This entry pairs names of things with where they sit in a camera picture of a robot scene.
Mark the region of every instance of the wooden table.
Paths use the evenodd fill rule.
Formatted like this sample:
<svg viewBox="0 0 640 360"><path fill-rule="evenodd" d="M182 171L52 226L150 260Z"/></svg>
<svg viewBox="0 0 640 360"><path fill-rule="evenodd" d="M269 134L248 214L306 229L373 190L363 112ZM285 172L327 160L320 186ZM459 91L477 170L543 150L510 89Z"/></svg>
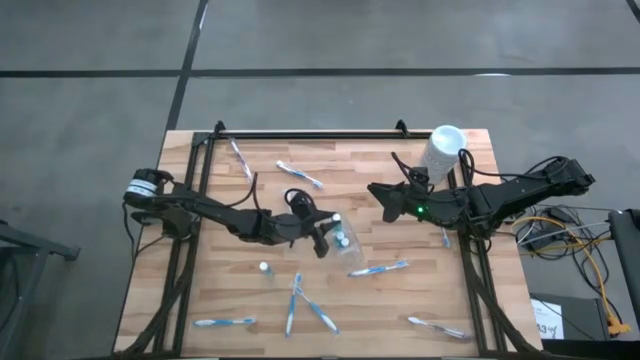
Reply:
<svg viewBox="0 0 640 360"><path fill-rule="evenodd" d="M497 171L487 130L466 130L466 133L477 168ZM192 134L191 131L169 132L163 146L159 169L171 172L177 181L185 176ZM376 276L348 278L334 258L316 258L310 239L296 242L292 249L287 245L247 244L221 225L205 221L183 356L477 354L474 343L460 343L429 329L416 328L407 321L408 316L417 316L472 332L455 232L449 232L452 248L447 249L436 226L418 223L409 216L401 216L392 224L384 223L381 206L366 189L370 182L404 180L390 152L396 151L403 161L417 164L425 140L242 140L238 145L251 170L259 173L261 207L271 208L275 214L287 212L283 192L291 187L305 189L320 209L347 216L357 232L368 265L390 264L398 259L407 259L411 265ZM275 166L277 160L321 180L325 189L316 190L309 183L282 172ZM196 173L195 178L199 179L199 174ZM497 177L475 177L476 183L497 181ZM244 196L248 189L249 184L229 143L216 141L207 195L230 203ZM253 203L248 201L239 208L253 208ZM156 239L159 232L158 226L147 228L141 244ZM131 344L157 310L170 247L169 240L160 242L137 259L115 350ZM501 307L527 340L542 348L513 239L496 236L489 259ZM274 277L259 272L260 261L270 263ZM293 335L284 337L290 284L297 271L304 276L302 286L306 294L336 322L341 335L330 334L300 300ZM198 319L245 316L256 316L257 323L248 327L191 326L191 322ZM491 339L486 311L483 317ZM172 338L174 320L169 321L167 339Z"/></svg>

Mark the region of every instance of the white paper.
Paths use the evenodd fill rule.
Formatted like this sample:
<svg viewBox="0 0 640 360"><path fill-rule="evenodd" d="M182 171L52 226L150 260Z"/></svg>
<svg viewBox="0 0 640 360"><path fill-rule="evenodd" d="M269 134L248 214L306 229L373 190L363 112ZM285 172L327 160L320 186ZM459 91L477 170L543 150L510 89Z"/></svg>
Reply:
<svg viewBox="0 0 640 360"><path fill-rule="evenodd" d="M531 300L531 305L533 305L533 313L536 316L540 338L564 339L562 306L533 299Z"/></svg>

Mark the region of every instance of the paper cup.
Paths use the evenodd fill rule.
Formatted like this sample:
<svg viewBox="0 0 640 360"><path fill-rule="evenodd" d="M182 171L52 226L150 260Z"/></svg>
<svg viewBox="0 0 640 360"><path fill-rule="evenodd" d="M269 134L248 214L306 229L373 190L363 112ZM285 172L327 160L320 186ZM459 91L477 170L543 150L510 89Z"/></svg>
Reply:
<svg viewBox="0 0 640 360"><path fill-rule="evenodd" d="M467 147L462 130L451 125L438 126L427 141L420 164L429 171L429 183L438 185L458 162L458 151Z"/></svg>

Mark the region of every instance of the gray floor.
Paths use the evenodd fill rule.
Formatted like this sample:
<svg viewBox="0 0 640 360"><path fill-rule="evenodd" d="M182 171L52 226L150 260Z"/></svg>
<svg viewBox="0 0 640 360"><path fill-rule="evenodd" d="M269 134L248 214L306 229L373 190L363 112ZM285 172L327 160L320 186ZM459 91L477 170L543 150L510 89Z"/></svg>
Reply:
<svg viewBox="0 0 640 360"><path fill-rule="evenodd" d="M0 70L178 69L196 5L3 0ZM194 68L640 66L638 34L622 0L212 0ZM130 270L120 199L157 161L176 80L0 79L0 218L83 248L51 260L20 358L110 351ZM488 128L502 170L576 157L597 183L562 201L628 208L638 88L640 76L192 79L178 128ZM621 339L639 339L614 244L602 248L607 293L634 328ZM596 296L568 259L523 263L531 291Z"/></svg>

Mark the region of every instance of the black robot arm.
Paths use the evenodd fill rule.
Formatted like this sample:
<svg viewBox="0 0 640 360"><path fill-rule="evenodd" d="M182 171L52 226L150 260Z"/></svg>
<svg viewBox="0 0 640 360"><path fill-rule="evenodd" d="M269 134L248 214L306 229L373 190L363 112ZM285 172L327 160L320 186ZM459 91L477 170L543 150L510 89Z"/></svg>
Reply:
<svg viewBox="0 0 640 360"><path fill-rule="evenodd" d="M409 184L371 183L367 187L384 207L384 221L393 222L401 214L409 214L418 221L483 238L490 237L506 217L551 196L584 194L595 182L576 160L560 157L541 170L518 175L499 185L429 192L426 169L414 168L405 174Z"/></svg>
<svg viewBox="0 0 640 360"><path fill-rule="evenodd" d="M230 233L245 242L293 245L295 240L311 236L316 255L324 257L329 250L324 235L337 223L329 222L318 226L316 223L331 218L334 212L318 210L313 199L297 189L289 190L294 195L286 200L292 214L272 216L268 209L234 209L233 206L244 202L251 194L257 204L256 181L257 174L244 199L225 205L191 190L185 184L174 182L173 176L165 171L140 169L135 172L124 194L124 202L141 210L131 214L134 220L142 225L160 220L163 234L171 238L188 238L195 232L198 217L203 217L224 225ZM167 182L173 183L170 194L164 194Z"/></svg>

